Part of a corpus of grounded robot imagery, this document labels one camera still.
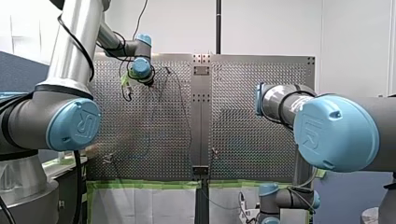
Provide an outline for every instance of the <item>vertical metal pole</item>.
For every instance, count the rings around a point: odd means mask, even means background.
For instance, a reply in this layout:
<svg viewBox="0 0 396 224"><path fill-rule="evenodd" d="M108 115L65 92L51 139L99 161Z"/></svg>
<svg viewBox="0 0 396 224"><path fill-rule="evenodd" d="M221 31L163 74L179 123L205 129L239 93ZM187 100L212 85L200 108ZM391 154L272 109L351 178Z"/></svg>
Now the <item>vertical metal pole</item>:
<svg viewBox="0 0 396 224"><path fill-rule="evenodd" d="M102 20L102 0L66 0L62 20L93 58L96 39ZM87 59L79 51L72 37L60 26L47 79L38 85L55 85L89 92L90 78Z"/></svg>
<svg viewBox="0 0 396 224"><path fill-rule="evenodd" d="M221 0L216 0L216 54L221 54Z"/></svg>

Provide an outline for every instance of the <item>blue wall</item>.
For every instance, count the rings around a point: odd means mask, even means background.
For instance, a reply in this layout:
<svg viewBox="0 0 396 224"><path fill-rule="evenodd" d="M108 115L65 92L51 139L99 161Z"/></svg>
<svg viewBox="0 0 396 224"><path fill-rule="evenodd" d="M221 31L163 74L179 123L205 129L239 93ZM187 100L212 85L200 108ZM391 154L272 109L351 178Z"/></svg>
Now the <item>blue wall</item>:
<svg viewBox="0 0 396 224"><path fill-rule="evenodd" d="M383 186L391 179L391 173L326 173L314 183L321 199L314 223L359 224L364 210L381 204L386 192Z"/></svg>

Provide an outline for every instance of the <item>metal frame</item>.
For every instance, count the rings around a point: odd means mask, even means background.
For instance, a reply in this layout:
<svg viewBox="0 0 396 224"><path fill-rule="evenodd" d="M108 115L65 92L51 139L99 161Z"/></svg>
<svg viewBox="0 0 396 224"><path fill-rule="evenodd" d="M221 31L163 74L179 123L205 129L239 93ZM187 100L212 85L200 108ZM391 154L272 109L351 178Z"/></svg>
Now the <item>metal frame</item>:
<svg viewBox="0 0 396 224"><path fill-rule="evenodd" d="M93 85L100 85L101 87L99 88L100 91L102 90L107 90L105 92L97 92L95 93L95 87L92 88L93 93L94 94L105 94L106 95L106 101L105 102L101 102L103 101L104 96L102 96L102 100L99 99L99 104L104 104L103 108L104 108L104 113L113 113L113 114L117 114L119 113L114 120L111 120L110 122L115 122L117 121L117 119L121 119L121 120L127 120L127 118L125 116L125 114L123 113L129 113L130 110L135 110L136 106L147 106L147 107L153 107L153 105L155 104L152 103L152 101L150 101L149 99L145 99L144 97L144 93L141 92L141 96L143 98L139 98L138 101L135 101L134 103L126 103L123 101L123 99L120 96L120 84L119 84L119 78L118 78L118 65L119 62L115 61L114 59L108 59L103 53L100 54L96 54L96 64L97 66L99 66L99 69L97 69L97 79L96 81L93 83ZM195 55L191 55L191 54L154 54L153 55L153 63L154 65L164 65L164 64L168 64L169 66L178 66L180 63L183 64L183 66L185 67L185 69L183 70L183 75L184 79L183 81L185 81L183 83L183 88L184 94L188 94L188 95L184 95L184 99L185 99L185 106L186 109L188 110L188 116L189 116L189 122L190 122L190 127L191 127L191 136L192 136L192 141L191 141L191 147L187 148L187 146L182 146L186 149L186 151L188 150L190 155L190 161L183 161L184 165L182 165L180 172L188 172L188 169L191 169L191 172L193 173L193 176L195 179L197 180L207 180L209 178L211 179L229 179L229 176L221 176L219 174L221 173L216 173L216 166L212 167L213 170L211 171L210 169L208 170L208 167L211 166L211 163L216 163L217 162L217 156L222 158L221 155L221 150L218 150L217 148L213 148L213 143L215 143L216 139L212 139L213 136L212 134L212 126L214 124L214 122L216 122L217 118L212 118L212 111L214 109L219 110L219 107L216 105L216 103L218 101L216 101L216 91L219 87L219 85L222 85L221 82L218 82L216 80L216 76L217 76L217 70L219 69L219 66L226 66L226 65L219 65L219 63L227 63L230 64L232 66L237 66L239 63L243 63L245 64L245 68L249 67L254 69L258 69L255 66L261 66L260 69L262 70L262 67L267 65L267 64L275 64L274 66L278 66L276 67L276 69L280 69L278 70L274 70L275 73L279 73L282 74L281 76L284 76L284 78L288 78L290 77L290 79L288 79L288 82L294 82L294 81L298 81L298 79L296 79L297 77L293 77L294 74L293 72L281 72L281 69L293 69L295 66L300 66L297 67L300 70L296 70L298 71L300 74L298 76L304 76L304 83L298 83L298 84L305 84L307 86L310 87L314 87L314 73L315 73L315 58L313 57L284 57L284 56L236 56L236 55L208 55L208 54L195 54ZM249 73L250 71L244 71L243 68L242 70L238 70L238 73ZM163 81L163 74L159 74L156 79L157 81ZM249 86L241 86L241 88L245 88L246 90L244 90L244 93L246 95L247 98L244 98L243 100L250 102L252 101L253 98L253 88L254 86L252 86L253 82L254 84L258 84L260 81L266 81L264 80L265 78L262 77L261 75L255 77L257 79L257 83L256 80L252 81L250 84L248 84ZM171 87L169 87L169 91L171 91L171 88L175 88L176 86L173 85ZM170 104L171 110L168 110L168 113L173 113L172 110L172 101L167 102L167 104ZM253 107L251 107L251 110L248 108L249 105L245 106L244 113L247 113L250 118L254 118L253 120L251 120L250 122L256 122L256 117L255 116L251 116L251 113L253 113ZM106 121L106 117L104 117L104 126L106 126L108 124L108 122ZM132 132L140 132L139 130L139 125L143 125L144 124L140 124L139 122L137 122L136 120L134 122L131 122L130 125L128 124L120 124L119 129L117 130L117 134L120 133L124 133L128 132L130 134L130 138L133 137L134 135L131 135L131 131ZM283 135L287 135L289 133L286 133L286 131L283 130L283 127L278 126L278 125L274 125L274 124L270 124L270 123L263 123L262 121L259 121L258 125L264 125L264 126L268 126L267 130L275 130L276 133ZM292 144L292 137L288 137L288 141L290 141L291 146L294 146ZM169 163L169 160L172 160L172 158L170 157L166 157L165 159L163 159L161 156L165 156L166 151L161 151L161 150L165 150L163 147L161 146L157 146L157 150L160 151L153 151L151 152L152 154L150 154L150 157L152 157L149 160L146 160L145 164L143 164L142 162L136 162L136 161L123 161L123 162L116 162L120 165L119 169L121 173L124 173L124 175L121 175L121 177L123 178L145 178L145 179L150 179L150 180L191 180L191 175L178 175L175 174L174 172L176 171L175 169L170 170L169 172L164 170L167 169L165 167L162 167L161 169L157 169L157 171L159 171L158 174L150 174L147 175L144 172L147 171L147 169L151 169L149 166L155 166L155 165L161 165L161 164L165 164L164 162ZM112 151L111 148L100 148L99 149L99 155L98 157L96 157L95 159L92 160L91 165L93 165L92 167L94 167L95 169L97 169L95 171L95 175L92 175L93 173L91 173L89 171L89 175L91 176L91 179L112 179L112 178L117 178L117 176L114 173L114 168L108 168L108 165L103 165L104 160L106 160L105 156L108 156L109 154L113 154L113 159L115 161L118 161L120 159L120 157L117 156L117 154L122 154L125 156L126 153L131 153L131 150L134 150L132 148L129 148L129 151L124 151L122 152L121 148L118 148L117 151ZM265 151L260 152L261 155L265 156ZM231 178L233 179L239 179L239 178L245 178L245 179L256 179L256 180L262 180L262 181L279 181L279 182L292 182L293 181L293 175L295 173L295 171L298 170L298 172L296 172L295 174L304 174L304 177L299 176L298 178L298 182L304 181L306 180L306 177L309 175L309 171L310 171L310 166L306 166L306 164L304 164L303 162L300 162L298 160L298 158L296 159L294 156L294 147L289 149L288 152L289 156L288 159L286 159L286 161L288 163L293 163L295 162L296 167L294 167L294 164L289 164L287 165L287 167L285 168L283 163L278 163L278 164L273 164L273 167L271 169L283 169L283 172L287 172L286 175L283 176L276 176L272 175L272 176L263 176L263 177L257 177L257 172L265 172L265 170L262 169L262 165L261 163L257 163L257 164L252 164L252 166L249 167L249 172L256 174L256 176L254 175L246 175L246 173L240 172L240 175L235 175L235 176L231 176ZM232 162L232 161L228 161L231 160L232 158L225 158L224 160L226 160L228 163ZM143 167L138 169L134 168L136 166L142 165ZM141 176L134 176L131 175L133 173L128 173L128 172L139 172L139 174L141 174Z"/></svg>

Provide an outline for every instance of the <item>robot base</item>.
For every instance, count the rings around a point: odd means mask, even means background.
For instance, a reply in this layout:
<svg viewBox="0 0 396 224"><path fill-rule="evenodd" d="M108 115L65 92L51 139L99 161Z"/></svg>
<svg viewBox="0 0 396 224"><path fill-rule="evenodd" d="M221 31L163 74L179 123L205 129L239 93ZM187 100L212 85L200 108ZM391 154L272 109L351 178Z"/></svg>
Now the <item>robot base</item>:
<svg viewBox="0 0 396 224"><path fill-rule="evenodd" d="M52 180L45 191L20 199L8 206L18 224L56 224L58 222L58 182ZM8 223L0 209L0 223Z"/></svg>

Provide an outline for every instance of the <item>robotic arm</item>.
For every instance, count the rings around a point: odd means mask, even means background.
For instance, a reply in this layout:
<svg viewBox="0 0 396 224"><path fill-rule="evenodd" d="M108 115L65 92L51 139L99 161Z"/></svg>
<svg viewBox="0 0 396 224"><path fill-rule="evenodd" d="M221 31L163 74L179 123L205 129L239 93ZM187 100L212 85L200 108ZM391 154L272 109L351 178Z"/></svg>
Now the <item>robotic arm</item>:
<svg viewBox="0 0 396 224"><path fill-rule="evenodd" d="M37 151L78 151L97 135L102 115L87 87L96 41L107 56L133 57L131 78L153 83L150 37L119 40L103 21L110 0L52 2L63 14L47 79L32 93L0 93L0 223L57 222L58 184Z"/></svg>
<svg viewBox="0 0 396 224"><path fill-rule="evenodd" d="M264 85L256 90L256 114L293 130L303 158L335 172L396 172L396 99L315 96L306 86ZM379 223L394 223L395 184L379 208Z"/></svg>

